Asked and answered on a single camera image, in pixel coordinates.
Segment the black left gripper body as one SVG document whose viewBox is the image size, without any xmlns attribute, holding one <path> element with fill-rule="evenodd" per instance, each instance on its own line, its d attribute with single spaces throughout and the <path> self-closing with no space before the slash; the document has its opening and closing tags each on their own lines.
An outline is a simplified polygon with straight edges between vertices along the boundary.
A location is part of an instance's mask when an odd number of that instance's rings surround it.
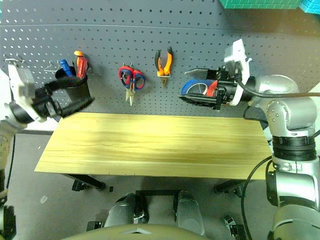
<svg viewBox="0 0 320 240">
<path fill-rule="evenodd" d="M 32 108 L 42 118 L 61 116 L 61 107 L 54 101 L 52 95 L 59 88 L 57 86 L 43 86 L 35 90 Z"/>
</svg>

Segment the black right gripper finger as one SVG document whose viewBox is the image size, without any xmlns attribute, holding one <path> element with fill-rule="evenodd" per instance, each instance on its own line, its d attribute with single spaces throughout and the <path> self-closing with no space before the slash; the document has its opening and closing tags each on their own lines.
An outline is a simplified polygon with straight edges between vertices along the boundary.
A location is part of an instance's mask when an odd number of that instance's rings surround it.
<svg viewBox="0 0 320 240">
<path fill-rule="evenodd" d="M 206 80 L 208 76 L 208 71 L 209 70 L 207 68 L 194 68 L 186 71 L 184 75 L 190 80 Z"/>
<path fill-rule="evenodd" d="M 217 105 L 217 100 L 214 97 L 208 97 L 196 93 L 179 95 L 178 98 L 195 106 L 215 108 Z"/>
</svg>

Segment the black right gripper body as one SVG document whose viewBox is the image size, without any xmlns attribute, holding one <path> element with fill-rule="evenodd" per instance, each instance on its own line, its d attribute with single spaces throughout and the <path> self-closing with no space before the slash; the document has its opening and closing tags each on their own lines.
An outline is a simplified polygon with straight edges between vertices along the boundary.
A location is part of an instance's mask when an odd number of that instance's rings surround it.
<svg viewBox="0 0 320 240">
<path fill-rule="evenodd" d="M 216 72 L 217 86 L 214 90 L 215 105 L 213 110 L 220 110 L 222 105 L 233 100 L 237 83 L 230 76 L 225 66 L 219 67 Z"/>
</svg>

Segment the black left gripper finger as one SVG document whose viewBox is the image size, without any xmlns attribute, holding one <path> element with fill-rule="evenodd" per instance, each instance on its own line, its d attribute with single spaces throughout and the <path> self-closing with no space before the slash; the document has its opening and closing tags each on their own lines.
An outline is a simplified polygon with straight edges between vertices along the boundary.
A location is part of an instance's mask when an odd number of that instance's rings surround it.
<svg viewBox="0 0 320 240">
<path fill-rule="evenodd" d="M 94 100 L 95 98 L 91 96 L 78 98 L 76 101 L 73 101 L 68 106 L 61 108 L 59 116 L 61 116 L 62 118 L 66 118 L 75 113 L 78 113 L 79 111 L 85 109 L 90 104 L 92 104 Z"/>
<path fill-rule="evenodd" d="M 44 85 L 46 90 L 60 90 L 67 88 L 76 88 L 81 86 L 87 81 L 86 78 L 78 78 L 76 76 L 66 76 L 62 78 L 57 78 L 54 81 L 48 82 Z"/>
</svg>

